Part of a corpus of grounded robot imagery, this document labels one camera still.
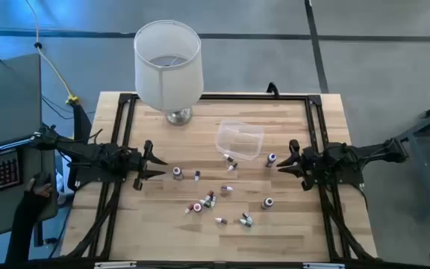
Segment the white shade silver table lamp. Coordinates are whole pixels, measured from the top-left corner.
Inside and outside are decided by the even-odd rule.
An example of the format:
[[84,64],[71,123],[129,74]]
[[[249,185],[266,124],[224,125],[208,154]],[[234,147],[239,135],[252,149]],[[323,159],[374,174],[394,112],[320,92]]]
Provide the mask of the white shade silver table lamp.
[[192,106],[204,90],[202,42],[188,25],[158,20],[144,25],[134,37],[135,89],[167,122],[190,122]]

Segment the person's forearm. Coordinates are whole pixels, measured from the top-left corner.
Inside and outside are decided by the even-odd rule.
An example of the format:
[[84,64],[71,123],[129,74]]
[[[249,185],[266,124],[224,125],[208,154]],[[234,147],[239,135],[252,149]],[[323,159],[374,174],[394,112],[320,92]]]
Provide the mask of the person's forearm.
[[48,202],[48,197],[30,191],[24,193],[14,214],[10,242],[5,258],[6,264],[27,262],[33,227]]

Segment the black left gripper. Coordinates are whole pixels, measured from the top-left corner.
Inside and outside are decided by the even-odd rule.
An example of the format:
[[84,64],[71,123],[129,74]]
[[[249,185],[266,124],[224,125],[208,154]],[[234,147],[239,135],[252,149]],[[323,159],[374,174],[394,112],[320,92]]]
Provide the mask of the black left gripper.
[[164,171],[147,170],[147,161],[154,164],[167,165],[165,161],[154,156],[153,143],[146,140],[143,145],[143,152],[139,152],[138,148],[123,147],[123,180],[128,178],[128,173],[133,171],[137,172],[136,179],[133,183],[133,188],[141,191],[143,187],[143,179],[148,180],[154,176],[161,176],[165,174]]

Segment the black aluminium table frame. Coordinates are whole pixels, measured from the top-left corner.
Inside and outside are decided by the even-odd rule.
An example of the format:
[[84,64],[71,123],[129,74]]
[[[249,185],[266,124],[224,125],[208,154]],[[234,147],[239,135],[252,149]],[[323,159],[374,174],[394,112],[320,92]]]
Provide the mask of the black aluminium table frame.
[[[266,167],[267,156],[279,160],[290,152],[288,143],[322,146],[324,140],[349,142],[341,98],[337,94],[290,94],[280,98],[265,93],[215,93],[199,101],[185,126],[171,126],[165,116],[143,102],[129,113],[119,104],[119,93],[99,96],[93,129],[108,142],[117,117],[131,119],[120,137],[141,148],[146,140],[165,161],[165,174],[149,179],[141,191],[133,188],[135,174],[122,185],[109,256],[113,260],[207,262],[326,262],[346,253],[337,230],[327,232],[317,189],[304,191],[300,179]],[[237,120],[264,128],[261,153],[251,161],[239,159],[235,170],[215,147],[222,120]],[[175,180],[180,167],[184,178]],[[201,172],[195,182],[196,170]],[[233,191],[222,191],[227,185]],[[185,214],[189,204],[207,199],[216,205]],[[262,209],[265,198],[274,204]],[[251,227],[244,226],[250,213]],[[215,221],[216,217],[227,224]]]

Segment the grey computer monitor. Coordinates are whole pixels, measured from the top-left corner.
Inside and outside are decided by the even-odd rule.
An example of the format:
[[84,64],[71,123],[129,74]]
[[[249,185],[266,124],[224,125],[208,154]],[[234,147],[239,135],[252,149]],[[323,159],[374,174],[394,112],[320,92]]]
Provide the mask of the grey computer monitor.
[[40,56],[0,62],[0,145],[26,139],[42,125]]

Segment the silver metal bracket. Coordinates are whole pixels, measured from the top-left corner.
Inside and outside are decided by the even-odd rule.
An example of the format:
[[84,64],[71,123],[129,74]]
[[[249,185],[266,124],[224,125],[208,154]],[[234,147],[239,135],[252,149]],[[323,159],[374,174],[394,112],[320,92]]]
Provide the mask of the silver metal bracket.
[[302,264],[303,269],[346,269],[345,264],[305,262]]
[[96,262],[93,269],[129,269],[137,266],[136,261]]

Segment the clear plastic container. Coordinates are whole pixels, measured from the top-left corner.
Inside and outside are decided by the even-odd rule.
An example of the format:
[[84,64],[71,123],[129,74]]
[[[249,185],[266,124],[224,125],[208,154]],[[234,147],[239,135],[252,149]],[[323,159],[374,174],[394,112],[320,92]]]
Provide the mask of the clear plastic container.
[[263,140],[262,126],[249,125],[237,120],[222,120],[216,135],[215,147],[222,154],[249,161],[261,153]]

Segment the black clamp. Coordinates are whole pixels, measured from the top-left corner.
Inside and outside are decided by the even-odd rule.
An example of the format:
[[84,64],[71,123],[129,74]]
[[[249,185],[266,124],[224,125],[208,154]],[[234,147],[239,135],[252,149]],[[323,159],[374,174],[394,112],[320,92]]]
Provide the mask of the black clamp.
[[275,98],[280,96],[278,88],[272,81],[268,84],[266,93],[271,93]]

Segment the person's hand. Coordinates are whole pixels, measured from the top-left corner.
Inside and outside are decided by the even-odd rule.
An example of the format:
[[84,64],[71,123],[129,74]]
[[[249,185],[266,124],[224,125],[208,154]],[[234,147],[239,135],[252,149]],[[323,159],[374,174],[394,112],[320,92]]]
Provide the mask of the person's hand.
[[52,189],[53,187],[51,183],[46,183],[41,186],[36,186],[35,178],[30,179],[29,183],[25,187],[25,191],[36,194],[41,197],[49,197],[52,192]]

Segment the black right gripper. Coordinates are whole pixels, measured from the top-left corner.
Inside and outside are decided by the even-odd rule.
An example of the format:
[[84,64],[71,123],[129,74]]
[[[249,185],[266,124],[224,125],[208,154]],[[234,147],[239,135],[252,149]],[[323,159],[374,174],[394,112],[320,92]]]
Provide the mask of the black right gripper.
[[303,178],[302,188],[309,191],[317,183],[315,170],[317,161],[320,159],[318,152],[312,147],[305,147],[300,152],[299,142],[291,140],[289,142],[290,156],[277,164],[278,172],[293,174],[297,178]]

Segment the black stand post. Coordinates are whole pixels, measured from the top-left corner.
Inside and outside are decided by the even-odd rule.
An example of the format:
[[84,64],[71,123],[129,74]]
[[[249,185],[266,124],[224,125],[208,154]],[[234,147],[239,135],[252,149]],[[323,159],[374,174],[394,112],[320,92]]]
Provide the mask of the black stand post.
[[92,128],[89,117],[81,105],[72,103],[71,106],[74,120],[74,140],[80,143],[87,143]]

